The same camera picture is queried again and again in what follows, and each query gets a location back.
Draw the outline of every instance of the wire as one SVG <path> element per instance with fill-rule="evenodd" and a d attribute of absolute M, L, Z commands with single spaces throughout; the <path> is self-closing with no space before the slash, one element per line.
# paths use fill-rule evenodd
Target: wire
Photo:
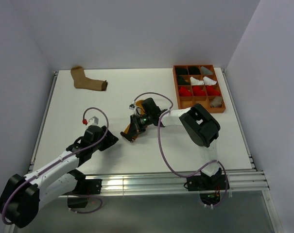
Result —
<path fill-rule="evenodd" d="M 107 129 L 106 129 L 106 131 L 104 132 L 104 135 L 101 137 L 101 139 L 99 139 L 97 142 L 93 143 L 92 145 L 89 145 L 88 147 L 85 147 L 85 148 L 82 148 L 82 149 L 77 150 L 77 151 L 75 151 L 75 152 L 72 152 L 72 153 L 70 153 L 70 154 L 64 156 L 64 157 L 62 158 L 62 160 L 59 159 L 59 160 L 57 160 L 56 162 L 52 163 L 51 165 L 49 165 L 48 167 L 46 167 L 45 169 L 43 169 L 42 171 L 40 171 L 37 175 L 32 176 L 30 179 L 26 180 L 23 184 L 21 184 L 17 189 L 15 189 L 14 192 L 13 192 L 13 193 L 10 195 L 10 197 L 7 199 L 7 201 L 6 201 L 6 203 L 5 203 L 4 207 L 3 207 L 3 210 L 2 210 L 2 217 L 1 217 L 1 218 L 2 218 L 2 221 L 3 221 L 4 224 L 6 224 L 6 225 L 12 225 L 12 224 L 13 224 L 12 222 L 8 222 L 8 221 L 5 219 L 5 214 L 6 214 L 6 211 L 7 211 L 7 207 L 8 207 L 8 205 L 9 205 L 9 203 L 11 202 L 11 200 L 13 199 L 13 197 L 16 195 L 16 193 L 17 193 L 19 190 L 21 190 L 26 184 L 28 184 L 28 183 L 30 183 L 31 181 L 35 180 L 37 177 L 43 175 L 45 172 L 49 171 L 50 169 L 52 169 L 53 167 L 55 167 L 56 165 L 58 165 L 58 164 L 61 163 L 62 161 L 68 159 L 69 157 L 71 157 L 71 156 L 73 156 L 73 155 L 75 155 L 75 154 L 77 154 L 77 153 L 80 153 L 80 152 L 82 152 L 82 151 L 85 151 L 85 150 L 87 150 L 87 149 L 89 149 L 89 148 L 91 148 L 91 147 L 93 147 L 93 146 L 95 146 L 95 145 L 101 143 L 101 141 L 103 141 L 103 139 L 106 137 L 106 135 L 107 135 L 107 133 L 108 133 L 108 128 L 109 128 L 109 120 L 108 120 L 107 115 L 106 115 L 101 109 L 99 109 L 99 108 L 96 108 L 96 107 L 90 107 L 90 108 L 87 108 L 87 109 L 84 111 L 84 113 L 83 113 L 83 119 L 85 119 L 85 114 L 86 114 L 87 111 L 90 110 L 90 109 L 95 109 L 95 110 L 101 112 L 101 113 L 103 114 L 103 116 L 105 117 L 106 122 L 107 122 Z"/>
<path fill-rule="evenodd" d="M 168 98 L 168 97 L 166 97 L 166 96 L 164 96 L 164 95 L 162 95 L 162 94 L 160 94 L 160 93 L 157 93 L 157 92 L 145 92 L 145 93 L 142 93 L 142 94 L 138 95 L 138 96 L 134 99 L 134 101 L 136 101 L 140 96 L 144 96 L 144 95 L 147 95 L 147 94 L 153 94 L 153 95 L 161 96 L 161 97 L 167 99 L 167 100 L 171 103 L 170 110 L 172 109 L 174 103 L 171 101 L 171 99 Z"/>
<path fill-rule="evenodd" d="M 71 211 L 77 213 L 77 214 L 90 214 L 90 213 L 94 213 L 95 211 L 99 210 L 102 208 L 103 206 L 103 200 L 100 197 L 94 196 L 94 195 L 80 195 L 80 194 L 71 194 L 72 196 L 77 196 L 77 197 L 81 197 L 81 198 L 94 198 L 99 200 L 100 204 L 96 209 L 90 210 L 90 211 L 77 211 L 75 209 L 70 209 Z"/>

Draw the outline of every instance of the black bracket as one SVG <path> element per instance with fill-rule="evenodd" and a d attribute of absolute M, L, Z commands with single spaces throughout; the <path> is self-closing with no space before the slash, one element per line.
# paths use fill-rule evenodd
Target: black bracket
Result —
<path fill-rule="evenodd" d="M 201 172 L 200 176 L 191 176 L 187 178 L 184 187 L 188 191 L 213 191 L 216 189 L 225 190 L 225 175 L 222 175 L 222 170 L 219 168 L 217 173 L 211 177 Z"/>

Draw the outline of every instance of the white enclosure wall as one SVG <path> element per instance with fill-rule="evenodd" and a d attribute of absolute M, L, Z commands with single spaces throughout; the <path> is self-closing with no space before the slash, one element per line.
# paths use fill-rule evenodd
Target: white enclosure wall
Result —
<path fill-rule="evenodd" d="M 51 81 L 12 3 L 0 0 L 0 195 L 12 175 L 28 170 Z"/>
<path fill-rule="evenodd" d="M 256 166 L 294 233 L 294 0 L 261 0 L 227 68 Z"/>
<path fill-rule="evenodd" d="M 12 0 L 54 69 L 226 67 L 259 0 Z"/>

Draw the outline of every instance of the sock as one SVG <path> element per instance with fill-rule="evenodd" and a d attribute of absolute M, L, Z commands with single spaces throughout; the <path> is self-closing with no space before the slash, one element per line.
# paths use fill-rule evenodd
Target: sock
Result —
<path fill-rule="evenodd" d="M 210 102 L 211 108 L 220 108 L 223 104 L 223 98 L 221 96 L 215 97 L 212 102 Z"/>
<path fill-rule="evenodd" d="M 177 76 L 177 84 L 179 86 L 182 86 L 182 85 L 190 85 L 189 82 L 187 82 L 186 80 L 184 80 L 184 78 L 180 75 Z"/>
<path fill-rule="evenodd" d="M 176 67 L 175 71 L 176 71 L 176 75 L 187 75 L 187 74 L 189 74 L 188 70 L 184 69 L 184 68 L 177 68 Z"/>
<path fill-rule="evenodd" d="M 199 86 L 194 86 L 192 91 L 194 96 L 206 96 L 206 93 Z"/>
<path fill-rule="evenodd" d="M 205 74 L 205 75 L 213 75 L 213 72 L 211 72 L 206 67 L 201 67 L 201 72 L 202 72 L 202 74 Z"/>
<path fill-rule="evenodd" d="M 191 82 L 191 85 L 204 85 L 204 81 L 203 80 L 197 80 L 193 77 L 190 77 L 190 82 Z"/>
<path fill-rule="evenodd" d="M 179 95 L 182 96 L 182 97 L 184 97 L 184 96 L 192 96 L 191 92 L 187 88 L 185 88 L 183 86 L 179 89 Z"/>
<path fill-rule="evenodd" d="M 107 89 L 107 81 L 87 78 L 85 76 L 84 69 L 81 66 L 73 67 L 70 72 L 73 78 L 73 85 L 75 88 L 93 91 L 105 91 Z"/>
<path fill-rule="evenodd" d="M 203 78 L 205 85 L 216 85 L 217 81 L 210 79 L 209 77 Z"/>
<path fill-rule="evenodd" d="M 206 92 L 209 96 L 219 96 L 220 92 L 215 90 L 212 86 L 206 86 Z"/>
<path fill-rule="evenodd" d="M 189 67 L 189 74 L 201 74 L 200 69 L 198 67 Z"/>

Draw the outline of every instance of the purple cable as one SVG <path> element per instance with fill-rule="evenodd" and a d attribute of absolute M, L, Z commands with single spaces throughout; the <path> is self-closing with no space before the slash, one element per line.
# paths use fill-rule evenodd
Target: purple cable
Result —
<path fill-rule="evenodd" d="M 72 152 L 72 153 L 66 155 L 62 160 L 59 159 L 59 160 L 57 160 L 56 162 L 52 163 L 51 165 L 49 165 L 48 167 L 46 167 L 45 169 L 43 169 L 42 171 L 40 171 L 40 172 L 38 173 L 38 175 L 37 175 L 38 177 L 41 176 L 42 174 L 44 174 L 45 172 L 49 171 L 50 169 L 52 169 L 54 166 L 56 166 L 57 164 L 61 163 L 62 161 L 64 161 L 64 160 L 68 159 L 69 157 L 75 155 L 76 153 L 79 153 L 79 152 L 85 151 L 85 150 L 87 150 L 87 149 L 89 149 L 89 148 L 91 148 L 91 147 L 93 147 L 93 146 L 99 144 L 101 141 L 103 141 L 103 139 L 106 137 L 106 135 L 107 135 L 107 133 L 108 133 L 108 128 L 109 128 L 109 120 L 108 120 L 108 117 L 107 117 L 107 115 L 106 115 L 101 109 L 99 109 L 99 108 L 95 108 L 95 107 L 90 107 L 90 108 L 87 108 L 87 109 L 84 111 L 84 113 L 83 113 L 83 119 L 85 119 L 85 114 L 86 114 L 86 112 L 87 112 L 88 110 L 90 110 L 90 109 L 95 109 L 95 110 L 101 112 L 101 113 L 103 114 L 103 116 L 105 117 L 105 119 L 106 119 L 106 122 L 107 122 L 107 129 L 106 129 L 106 131 L 104 132 L 104 135 L 101 137 L 101 139 L 99 139 L 97 142 L 93 143 L 92 145 L 90 145 L 90 146 L 88 146 L 88 147 L 85 147 L 85 148 L 83 148 L 83 149 L 80 149 L 80 150 L 78 150 L 78 151 L 75 151 L 75 152 Z M 33 181 L 34 179 L 36 179 L 37 176 L 32 176 L 30 179 L 28 179 L 27 181 L 25 181 L 21 186 L 19 186 L 17 189 L 15 189 L 14 192 L 13 192 L 13 193 L 10 195 L 10 197 L 7 199 L 7 201 L 6 201 L 6 203 L 5 203 L 4 207 L 3 207 L 3 210 L 2 210 L 2 221 L 3 221 L 4 224 L 6 224 L 6 225 L 12 225 L 12 224 L 13 224 L 12 222 L 8 222 L 8 221 L 6 221 L 6 219 L 5 219 L 5 214 L 6 214 L 6 210 L 7 210 L 8 204 L 11 202 L 11 200 L 13 199 L 13 197 L 15 196 L 15 194 L 16 194 L 16 193 L 17 193 L 22 187 L 24 187 L 26 184 L 28 184 L 28 183 L 30 183 L 31 181 Z"/>
<path fill-rule="evenodd" d="M 219 162 L 218 160 L 211 160 L 211 161 L 209 161 L 208 163 L 204 164 L 201 168 L 199 168 L 197 171 L 195 171 L 194 173 L 192 173 L 192 174 L 190 174 L 190 175 L 182 175 L 182 174 L 179 174 L 179 173 L 176 172 L 176 171 L 175 171 L 175 170 L 169 165 L 169 163 L 167 162 L 167 159 L 165 158 L 165 155 L 164 155 L 164 152 L 163 152 L 163 148 L 162 148 L 162 144 L 161 144 L 160 129 L 161 129 L 161 121 L 162 121 L 162 118 L 163 118 L 166 114 L 168 114 L 170 111 L 171 111 L 171 108 L 170 108 L 168 111 L 164 112 L 164 113 L 160 116 L 160 118 L 159 118 L 159 120 L 158 120 L 158 125 L 157 125 L 157 140 L 158 140 L 158 146 L 159 146 L 160 153 L 161 153 L 161 155 L 162 155 L 162 158 L 163 158 L 163 160 L 164 160 L 166 166 L 167 166 L 167 167 L 169 168 L 169 170 L 171 170 L 171 172 L 174 173 L 176 176 L 179 176 L 179 177 L 182 177 L 182 178 L 188 178 L 188 177 L 191 177 L 191 176 L 196 175 L 196 174 L 199 173 L 202 169 L 206 168 L 208 165 L 210 165 L 210 164 L 212 164 L 212 163 L 219 163 L 219 165 L 222 167 L 222 169 L 224 170 L 224 173 L 225 173 L 225 193 L 224 193 L 224 196 L 220 199 L 220 201 L 219 201 L 217 204 L 213 205 L 213 206 L 217 206 L 217 205 L 219 205 L 219 204 L 223 201 L 223 199 L 225 198 L 226 193 L 227 193 L 227 191 L 228 191 L 228 177 L 227 177 L 227 175 L 226 175 L 226 170 L 225 170 L 225 168 L 224 168 L 224 166 L 223 166 L 223 164 L 222 164 L 221 162 Z"/>
<path fill-rule="evenodd" d="M 134 99 L 134 101 L 136 101 L 140 96 L 144 96 L 144 95 L 147 95 L 147 94 L 158 95 L 158 96 L 161 96 L 161 97 L 167 99 L 167 100 L 171 103 L 170 109 L 172 109 L 172 107 L 173 107 L 174 104 L 173 104 L 173 102 L 171 101 L 171 99 L 168 98 L 168 97 L 166 97 L 166 96 L 164 96 L 164 95 L 162 95 L 162 94 L 160 94 L 160 93 L 157 93 L 157 92 L 145 92 L 145 93 L 142 93 L 142 94 L 140 94 L 139 96 L 137 96 L 137 97 Z"/>
<path fill-rule="evenodd" d="M 90 214 L 90 213 L 94 213 L 95 211 L 97 211 L 100 208 L 102 208 L 103 203 L 104 203 L 103 200 L 100 197 L 97 197 L 97 196 L 94 196 L 94 195 L 80 195 L 80 194 L 72 194 L 72 195 L 73 196 L 77 196 L 77 197 L 81 197 L 81 198 L 95 198 L 95 199 L 99 200 L 99 202 L 100 202 L 99 206 L 96 209 L 90 210 L 90 211 L 84 211 L 84 212 L 82 212 L 82 211 L 77 211 L 75 209 L 70 209 L 71 211 L 73 211 L 73 212 L 75 212 L 77 214 Z"/>

